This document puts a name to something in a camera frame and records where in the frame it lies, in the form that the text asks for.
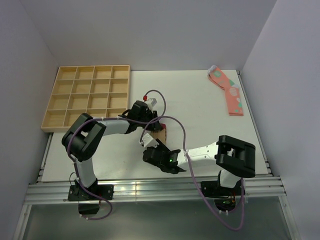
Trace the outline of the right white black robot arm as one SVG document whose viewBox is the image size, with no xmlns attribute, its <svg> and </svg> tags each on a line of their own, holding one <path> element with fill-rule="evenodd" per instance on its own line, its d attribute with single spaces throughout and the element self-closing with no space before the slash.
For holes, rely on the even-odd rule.
<svg viewBox="0 0 320 240">
<path fill-rule="evenodd" d="M 194 167 L 219 166 L 217 191 L 229 194 L 241 178 L 256 176 L 256 147 L 240 139 L 221 135 L 218 141 L 198 148 L 170 150 L 159 139 L 145 134 L 142 160 L 164 173 L 178 174 Z"/>
</svg>

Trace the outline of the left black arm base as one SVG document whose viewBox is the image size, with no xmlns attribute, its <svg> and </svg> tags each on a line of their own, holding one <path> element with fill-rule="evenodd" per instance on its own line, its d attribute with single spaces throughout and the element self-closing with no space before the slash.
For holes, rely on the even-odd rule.
<svg viewBox="0 0 320 240">
<path fill-rule="evenodd" d="M 113 199 L 114 185 L 96 185 L 93 189 L 84 190 L 77 182 L 70 186 L 67 200 L 78 202 L 78 212 L 81 215 L 93 216 L 100 210 L 102 200 Z"/>
</svg>

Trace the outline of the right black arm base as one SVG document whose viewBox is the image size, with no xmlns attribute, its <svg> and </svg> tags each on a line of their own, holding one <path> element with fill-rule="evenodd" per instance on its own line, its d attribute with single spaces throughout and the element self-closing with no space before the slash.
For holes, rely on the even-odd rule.
<svg viewBox="0 0 320 240">
<path fill-rule="evenodd" d="M 222 187 L 217 180 L 202 181 L 200 186 L 206 198 L 214 199 L 214 205 L 219 211 L 229 213 L 237 208 L 236 197 L 242 195 L 241 180 L 233 188 Z"/>
</svg>

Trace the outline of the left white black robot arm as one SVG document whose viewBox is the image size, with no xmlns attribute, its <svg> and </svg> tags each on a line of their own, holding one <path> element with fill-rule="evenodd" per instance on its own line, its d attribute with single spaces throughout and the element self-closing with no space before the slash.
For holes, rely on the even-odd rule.
<svg viewBox="0 0 320 240">
<path fill-rule="evenodd" d="M 102 137 L 114 134 L 130 134 L 137 128 L 159 132 L 163 126 L 154 118 L 158 116 L 153 107 L 157 100 L 137 100 L 131 109 L 117 117 L 93 118 L 82 113 L 62 137 L 61 143 L 73 161 L 76 173 L 75 184 L 80 188 L 79 194 L 91 200 L 98 194 L 98 180 L 94 173 L 92 157 Z"/>
</svg>

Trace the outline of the beige red purple striped sock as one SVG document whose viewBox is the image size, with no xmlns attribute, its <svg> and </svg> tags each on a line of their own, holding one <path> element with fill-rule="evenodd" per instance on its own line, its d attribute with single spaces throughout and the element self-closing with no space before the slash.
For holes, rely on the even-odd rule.
<svg viewBox="0 0 320 240">
<path fill-rule="evenodd" d="M 149 134 L 156 140 L 159 139 L 164 145 L 166 145 L 167 140 L 167 126 L 164 123 L 160 124 L 162 126 L 162 130 L 159 131 L 151 131 Z"/>
</svg>

